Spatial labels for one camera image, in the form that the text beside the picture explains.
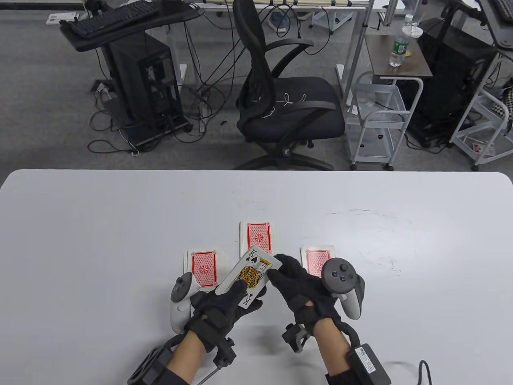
chair base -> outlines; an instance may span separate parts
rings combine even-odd
[[[297,153],[291,153],[289,156],[282,157],[271,154],[264,155],[241,164],[234,168],[234,170],[258,170],[265,167],[276,167],[278,170],[289,170],[294,167],[313,168],[320,171],[334,170],[334,167],[329,163]]]

black mesh chair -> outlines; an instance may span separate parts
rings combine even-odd
[[[298,144],[337,138],[345,124],[339,99],[322,78],[280,78],[285,67],[313,42],[287,38],[265,43],[264,31],[253,0],[234,0],[233,17],[242,44],[251,54],[251,71],[237,100],[237,128],[247,141],[256,142],[267,155],[253,159],[236,170],[274,166],[279,169],[307,167],[333,170],[320,160],[294,153]],[[270,71],[265,53],[276,47],[297,45]]]

chair armrest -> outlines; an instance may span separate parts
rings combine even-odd
[[[290,45],[293,45],[293,44],[297,44],[297,45],[305,45],[306,48],[308,47],[313,47],[313,41],[311,40],[306,40],[306,39],[299,39],[299,38],[290,38],[290,39],[281,39],[281,40],[276,40],[275,42],[272,42],[272,43],[269,43],[265,46],[265,51],[270,51],[271,49],[274,49],[274,48],[278,48],[278,47],[283,47],[283,46],[290,46]]]
[[[301,52],[303,52],[308,47],[313,47],[313,42],[310,40],[304,40],[299,38],[290,38],[290,39],[282,39],[277,40],[275,42],[269,43],[265,46],[265,51],[270,51],[271,49],[284,47],[289,45],[297,45],[294,49],[292,49],[288,54],[286,54],[276,66],[272,69],[272,77],[279,78],[285,67],[298,56]]]
[[[289,146],[291,142],[297,140],[298,134],[305,128],[308,127],[311,123],[319,119],[322,115],[327,112],[335,111],[337,107],[334,103],[331,102],[323,102],[319,100],[309,100],[307,102],[294,103],[292,106],[287,106],[287,108],[283,109],[278,113],[275,118],[284,118],[285,115],[298,112],[306,109],[311,109],[307,116],[305,116],[300,122],[299,125],[292,127],[283,137],[280,139],[278,146],[286,147]]]

sleeve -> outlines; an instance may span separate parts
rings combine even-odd
[[[326,374],[326,380],[329,385],[361,385],[358,377],[352,369],[335,376],[329,376]]]
[[[155,385],[189,385],[185,380],[166,369]]]

plastic bottle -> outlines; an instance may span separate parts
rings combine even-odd
[[[396,41],[393,44],[392,54],[390,55],[389,63],[392,67],[399,67],[403,64],[408,43],[411,37],[411,21],[413,15],[404,16],[404,24],[401,28],[401,32],[397,35]]]

